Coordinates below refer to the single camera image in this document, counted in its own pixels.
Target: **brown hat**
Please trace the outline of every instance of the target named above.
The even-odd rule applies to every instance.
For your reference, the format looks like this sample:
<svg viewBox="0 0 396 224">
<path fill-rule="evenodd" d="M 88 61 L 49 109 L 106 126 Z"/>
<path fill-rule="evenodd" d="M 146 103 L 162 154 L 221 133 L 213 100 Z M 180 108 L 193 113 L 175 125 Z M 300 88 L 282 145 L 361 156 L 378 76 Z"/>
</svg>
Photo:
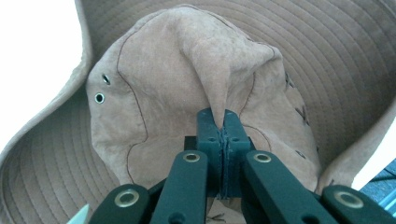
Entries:
<svg viewBox="0 0 396 224">
<path fill-rule="evenodd" d="M 396 6 L 180 3 L 77 1 L 82 62 L 1 154 L 2 222 L 65 223 L 120 183 L 152 186 L 206 107 L 308 189 L 351 184 L 396 114 Z"/>
</svg>

